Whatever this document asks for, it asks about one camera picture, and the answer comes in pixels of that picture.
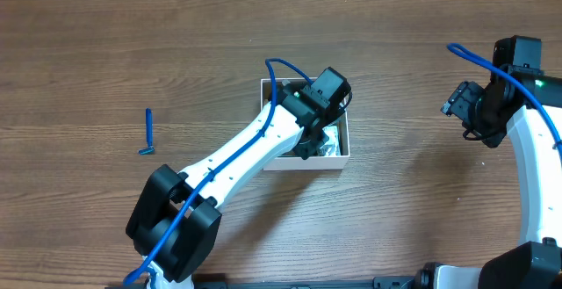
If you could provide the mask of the green white packet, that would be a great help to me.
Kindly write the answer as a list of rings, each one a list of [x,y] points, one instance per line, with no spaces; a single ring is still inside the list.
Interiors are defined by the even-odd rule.
[[[320,156],[339,156],[341,154],[339,128],[337,125],[323,128],[324,143],[319,148]]]

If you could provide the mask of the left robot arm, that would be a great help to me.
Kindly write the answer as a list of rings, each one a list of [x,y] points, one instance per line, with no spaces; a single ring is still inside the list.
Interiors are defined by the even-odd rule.
[[[275,158],[289,151],[303,160],[314,155],[326,141],[325,127],[345,113],[351,95],[348,85],[288,84],[274,90],[258,116],[206,159],[179,171],[167,164],[156,169],[126,225],[143,261],[123,285],[142,274],[154,288],[190,285],[213,250],[220,208]]]

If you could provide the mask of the blue disposable razor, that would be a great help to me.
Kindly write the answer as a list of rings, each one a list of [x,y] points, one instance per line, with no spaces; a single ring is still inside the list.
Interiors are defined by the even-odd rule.
[[[153,115],[150,108],[147,108],[145,110],[145,127],[147,146],[143,149],[140,149],[138,153],[140,155],[152,155],[155,152],[155,148],[153,140]]]

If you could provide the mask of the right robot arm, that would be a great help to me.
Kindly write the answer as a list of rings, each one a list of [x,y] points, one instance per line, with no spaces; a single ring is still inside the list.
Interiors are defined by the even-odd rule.
[[[509,138],[515,153],[521,200],[517,247],[483,267],[427,263],[413,288],[559,288],[561,286],[561,160],[535,106],[511,83],[481,87],[463,82],[443,104],[468,133],[489,148]]]

